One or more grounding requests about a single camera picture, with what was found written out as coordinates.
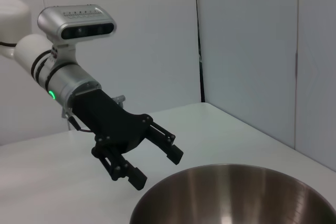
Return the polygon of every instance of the white partition panel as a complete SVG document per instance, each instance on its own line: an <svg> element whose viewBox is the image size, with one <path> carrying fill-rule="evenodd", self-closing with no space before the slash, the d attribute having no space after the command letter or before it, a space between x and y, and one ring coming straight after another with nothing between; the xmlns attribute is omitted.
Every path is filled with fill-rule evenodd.
<svg viewBox="0 0 336 224"><path fill-rule="evenodd" d="M336 170L336 2L299 3L296 147Z"/></svg>
<svg viewBox="0 0 336 224"><path fill-rule="evenodd" d="M206 101L294 146L297 0L198 0Z"/></svg>

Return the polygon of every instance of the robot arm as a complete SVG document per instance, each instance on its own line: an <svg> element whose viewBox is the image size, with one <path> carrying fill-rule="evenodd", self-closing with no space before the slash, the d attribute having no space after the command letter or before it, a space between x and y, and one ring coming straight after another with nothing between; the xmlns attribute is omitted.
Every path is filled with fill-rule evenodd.
<svg viewBox="0 0 336 224"><path fill-rule="evenodd" d="M9 24L6 30L2 23ZM173 134L147 114L126 112L76 61L77 42L108 37L115 32L115 22L104 9L98 5L48 7L40 13L37 24L47 38L30 34L30 13L25 4L0 0L0 54L14 58L62 106L65 117L76 129L80 127L74 115L96 135L92 154L113 180L128 177L136 189L144 187L147 177L122 154L136 148L145 138L174 164L180 162L183 152L173 145Z"/></svg>

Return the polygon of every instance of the black ring band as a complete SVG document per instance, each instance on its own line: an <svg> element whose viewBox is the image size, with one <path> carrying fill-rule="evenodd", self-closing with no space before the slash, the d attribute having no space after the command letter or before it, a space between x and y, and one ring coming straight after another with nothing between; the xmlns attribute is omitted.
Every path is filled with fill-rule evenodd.
<svg viewBox="0 0 336 224"><path fill-rule="evenodd" d="M75 62L65 62L65 63L62 63L60 65L58 65L57 67L55 67L51 72L50 74L48 75L47 77L47 81L46 81L46 85L45 85L45 89L46 91L48 92L48 85L49 85L49 81L51 80L52 76L59 70L61 69L62 67L65 67L67 65L78 65L77 63Z"/></svg>
<svg viewBox="0 0 336 224"><path fill-rule="evenodd" d="M36 67L37 63L40 61L40 59L42 59L45 55L47 55L47 54L49 54L49 53L51 53L51 50L48 50L48 51L43 52L42 54L40 54L40 55L34 60L33 65L31 66L31 71L30 71L30 73L31 73L31 75L32 75L33 78L34 78L34 71L35 71L35 67Z"/></svg>
<svg viewBox="0 0 336 224"><path fill-rule="evenodd" d="M40 77L40 72L41 72L41 69L43 68L44 64L46 63L48 58L44 59L40 66L38 66L37 70L36 70L36 73L35 73L35 81L41 86L40 82L39 82L39 77Z"/></svg>
<svg viewBox="0 0 336 224"><path fill-rule="evenodd" d="M16 47L16 44L15 43L0 42L0 46L4 46L4 47Z"/></svg>

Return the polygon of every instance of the green led light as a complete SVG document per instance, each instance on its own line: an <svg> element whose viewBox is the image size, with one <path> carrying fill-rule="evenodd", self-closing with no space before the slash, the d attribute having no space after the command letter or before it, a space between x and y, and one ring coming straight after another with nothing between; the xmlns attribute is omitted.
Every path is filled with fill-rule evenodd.
<svg viewBox="0 0 336 224"><path fill-rule="evenodd" d="M49 94L52 96L52 98L55 100L56 99L56 96L55 96L55 94L50 90L49 91Z"/></svg>

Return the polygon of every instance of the table surface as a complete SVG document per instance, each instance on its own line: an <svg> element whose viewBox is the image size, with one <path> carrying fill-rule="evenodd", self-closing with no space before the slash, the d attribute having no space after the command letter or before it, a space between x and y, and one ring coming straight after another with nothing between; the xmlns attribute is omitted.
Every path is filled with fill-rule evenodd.
<svg viewBox="0 0 336 224"><path fill-rule="evenodd" d="M178 171L207 164L262 166L295 177L336 207L336 173L206 103L151 114L176 134L179 165L144 140L125 155L144 172L137 191L91 156L93 134L64 132L0 147L0 223L128 224L141 196Z"/></svg>

